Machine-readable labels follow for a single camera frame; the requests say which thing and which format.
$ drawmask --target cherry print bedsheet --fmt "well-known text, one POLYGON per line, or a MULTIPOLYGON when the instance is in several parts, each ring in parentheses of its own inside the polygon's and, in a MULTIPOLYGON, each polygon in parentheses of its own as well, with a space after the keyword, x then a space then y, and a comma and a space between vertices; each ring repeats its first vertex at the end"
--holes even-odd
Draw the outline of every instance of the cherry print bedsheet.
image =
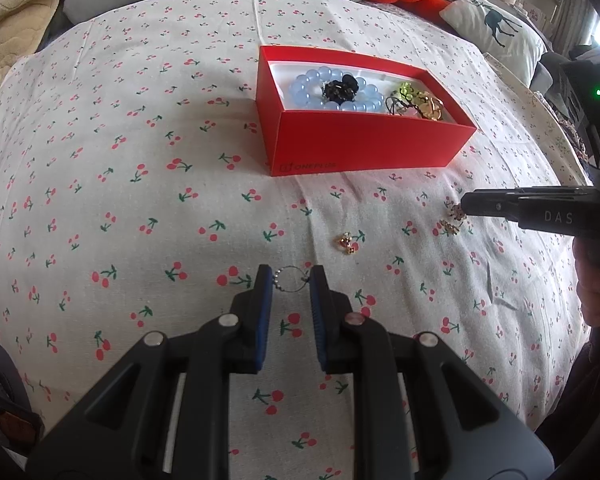
MULTIPOLYGON (((260 263, 323 264, 354 309, 436 332, 534 428, 587 338, 571 241, 441 221, 468 190, 579 175, 506 69, 413 16, 347 0, 141 2, 20 60, 0 89, 0 344, 51 428, 143 333, 196 330, 260 263), (422 66, 478 131, 444 169, 271 178, 254 104, 263 43, 422 66), (353 256, 334 243, 344 231, 353 256)), ((349 378, 318 368, 307 288, 276 291, 266 366, 232 379, 233 478, 349 478, 351 409, 349 378)))

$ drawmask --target finger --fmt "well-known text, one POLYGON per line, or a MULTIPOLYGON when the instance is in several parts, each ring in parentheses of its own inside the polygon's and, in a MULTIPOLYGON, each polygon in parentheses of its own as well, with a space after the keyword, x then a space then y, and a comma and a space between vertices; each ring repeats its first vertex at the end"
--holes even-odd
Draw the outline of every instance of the finger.
POLYGON ((582 308, 582 319, 584 319, 584 322, 592 328, 600 327, 600 316, 590 313, 584 307, 582 308))
POLYGON ((585 260, 576 260, 576 274, 582 288, 600 293, 600 269, 585 260))
POLYGON ((600 316, 600 294, 591 292, 582 287, 581 283, 576 286, 576 293, 582 302, 582 309, 587 309, 596 316, 600 316))
POLYGON ((572 250, 573 250, 573 257, 576 260, 588 260, 589 259, 589 257, 587 256, 587 245, 582 238, 574 238, 573 239, 572 250))

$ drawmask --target cherry pattern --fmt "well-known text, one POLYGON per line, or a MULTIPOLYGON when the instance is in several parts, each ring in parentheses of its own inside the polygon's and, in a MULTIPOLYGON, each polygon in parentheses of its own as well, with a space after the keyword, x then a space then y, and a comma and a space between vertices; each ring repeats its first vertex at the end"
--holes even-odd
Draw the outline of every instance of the cherry pattern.
POLYGON ((297 326, 300 323, 300 314, 294 312, 289 314, 285 319, 280 321, 280 335, 285 335, 287 332, 291 333, 291 337, 298 338, 302 335, 302 329, 297 326))
MULTIPOLYGON (((389 330, 435 331, 529 426, 542 421, 588 335, 570 241, 480 218, 456 235, 443 221, 467 190, 579 185, 572 152, 496 64, 398 7, 373 7, 149 0, 14 65, 0 88, 0 343, 45 425, 147 330, 191 332, 227 312, 261 262, 324 264, 356 311, 389 330), (264 32, 251 24, 254 4, 264 32), (424 47, 403 42, 405 31, 424 47), (446 168, 271 178, 253 101, 259 35, 424 63, 463 96, 478 131, 446 168), (354 255, 333 242, 342 232, 354 255)), ((307 293, 274 296, 300 305, 307 293)), ((274 310, 270 330, 263 372, 232 389, 232 468, 266 480, 352 476, 347 376, 315 366, 299 306, 274 310), (265 402, 251 399, 257 389, 265 402), (276 437, 250 440, 258 422, 276 437), (298 458, 270 460, 285 453, 298 458)))

